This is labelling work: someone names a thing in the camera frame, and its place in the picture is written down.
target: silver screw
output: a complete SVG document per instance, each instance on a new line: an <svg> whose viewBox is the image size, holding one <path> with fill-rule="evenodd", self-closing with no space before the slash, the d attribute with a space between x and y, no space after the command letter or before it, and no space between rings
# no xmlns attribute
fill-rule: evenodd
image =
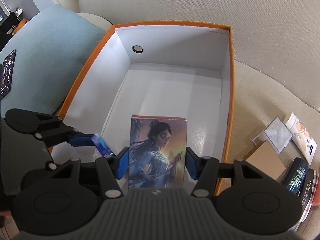
<svg viewBox="0 0 320 240"><path fill-rule="evenodd" d="M49 163L49 168L52 170L55 170L57 168L57 166L54 163Z"/></svg>
<svg viewBox="0 0 320 240"><path fill-rule="evenodd" d="M36 133L35 136L38 138L38 139L41 139L42 138L42 135L40 133Z"/></svg>
<svg viewBox="0 0 320 240"><path fill-rule="evenodd" d="M194 192L193 192L193 195L195 195L196 197L207 197L209 196L209 191L207 191L206 189L196 189Z"/></svg>
<svg viewBox="0 0 320 240"><path fill-rule="evenodd" d="M116 198L121 196L121 192L117 189L109 189L105 192L108 198Z"/></svg>

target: beige sofa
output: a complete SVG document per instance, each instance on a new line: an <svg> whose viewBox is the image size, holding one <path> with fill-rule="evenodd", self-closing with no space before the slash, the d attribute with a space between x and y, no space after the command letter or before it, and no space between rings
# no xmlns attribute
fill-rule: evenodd
<svg viewBox="0 0 320 240"><path fill-rule="evenodd" d="M265 125L291 111L320 144L320 0L79 0L73 8L60 3L89 14L88 20L97 15L113 24L161 19L232 26L236 98L228 161L245 156ZM317 170L319 151L311 164ZM293 143L280 155L286 167L295 157L303 158ZM320 210L313 207L298 234L313 239L319 225Z"/></svg>

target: white tube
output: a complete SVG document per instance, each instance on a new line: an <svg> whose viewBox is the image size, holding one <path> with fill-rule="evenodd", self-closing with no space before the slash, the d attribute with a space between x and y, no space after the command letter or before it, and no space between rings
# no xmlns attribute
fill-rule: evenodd
<svg viewBox="0 0 320 240"><path fill-rule="evenodd" d="M316 142L294 113L287 114L283 122L293 134L292 140L298 146L309 165L311 165L317 148Z"/></svg>

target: small tan box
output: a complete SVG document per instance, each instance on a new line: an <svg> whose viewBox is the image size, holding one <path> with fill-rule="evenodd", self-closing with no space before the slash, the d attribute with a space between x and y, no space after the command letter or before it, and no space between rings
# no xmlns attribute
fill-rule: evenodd
<svg viewBox="0 0 320 240"><path fill-rule="evenodd" d="M277 179L285 170L285 166L268 141L256 146L244 160L273 179Z"/></svg>

